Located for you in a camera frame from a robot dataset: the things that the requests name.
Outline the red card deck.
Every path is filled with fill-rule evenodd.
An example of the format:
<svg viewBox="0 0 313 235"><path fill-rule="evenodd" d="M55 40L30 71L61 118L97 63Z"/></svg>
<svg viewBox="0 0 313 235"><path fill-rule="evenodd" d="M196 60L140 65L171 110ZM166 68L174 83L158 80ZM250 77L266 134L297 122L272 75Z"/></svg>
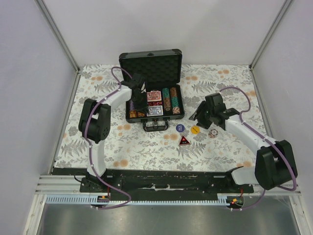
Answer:
<svg viewBox="0 0 313 235"><path fill-rule="evenodd" d="M148 102L162 101L161 91L147 92L147 101Z"/></svg>

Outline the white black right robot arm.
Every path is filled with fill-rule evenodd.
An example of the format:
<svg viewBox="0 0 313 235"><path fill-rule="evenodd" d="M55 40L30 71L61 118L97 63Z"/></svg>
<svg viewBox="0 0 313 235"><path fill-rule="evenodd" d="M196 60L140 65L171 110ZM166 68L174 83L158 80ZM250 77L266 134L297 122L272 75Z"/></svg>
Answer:
<svg viewBox="0 0 313 235"><path fill-rule="evenodd" d="M228 192L234 193L244 184L258 184L265 190L282 188L289 181L293 183L290 190L296 189L298 173L291 144L263 135L249 125L243 120L242 113L226 107L220 93L206 96L190 120L197 121L197 126L204 129L215 124L234 134L255 155L253 168L238 167L231 170L231 176L224 180Z"/></svg>

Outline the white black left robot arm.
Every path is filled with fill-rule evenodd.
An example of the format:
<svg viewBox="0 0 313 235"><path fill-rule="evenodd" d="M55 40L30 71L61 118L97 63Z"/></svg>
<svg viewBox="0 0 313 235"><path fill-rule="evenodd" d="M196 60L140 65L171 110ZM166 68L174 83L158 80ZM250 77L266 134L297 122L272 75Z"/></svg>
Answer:
<svg viewBox="0 0 313 235"><path fill-rule="evenodd" d="M91 187L97 192L103 192L108 186L108 180L102 175L107 167L104 160L104 143L111 129L111 113L120 105L132 101L136 111L148 111L145 78L134 74L129 81L122 81L119 87L100 98L86 99L79 121L79 131L89 145L88 173L94 176Z"/></svg>

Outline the small poker chip stack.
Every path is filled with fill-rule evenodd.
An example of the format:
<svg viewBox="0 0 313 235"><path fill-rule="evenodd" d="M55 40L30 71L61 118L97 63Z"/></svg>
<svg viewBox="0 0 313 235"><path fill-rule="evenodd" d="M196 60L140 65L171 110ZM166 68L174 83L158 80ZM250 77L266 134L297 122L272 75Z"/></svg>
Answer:
<svg viewBox="0 0 313 235"><path fill-rule="evenodd" d="M218 135L218 131L216 129L212 129L208 135L210 138L215 138Z"/></svg>

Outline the blue card deck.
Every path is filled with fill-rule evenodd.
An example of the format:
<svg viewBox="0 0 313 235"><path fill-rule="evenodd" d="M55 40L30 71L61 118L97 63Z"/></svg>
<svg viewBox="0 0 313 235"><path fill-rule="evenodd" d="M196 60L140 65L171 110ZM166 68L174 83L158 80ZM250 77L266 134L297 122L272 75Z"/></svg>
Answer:
<svg viewBox="0 0 313 235"><path fill-rule="evenodd" d="M153 117L153 116L162 116L163 115L163 106L149 106L147 116Z"/></svg>

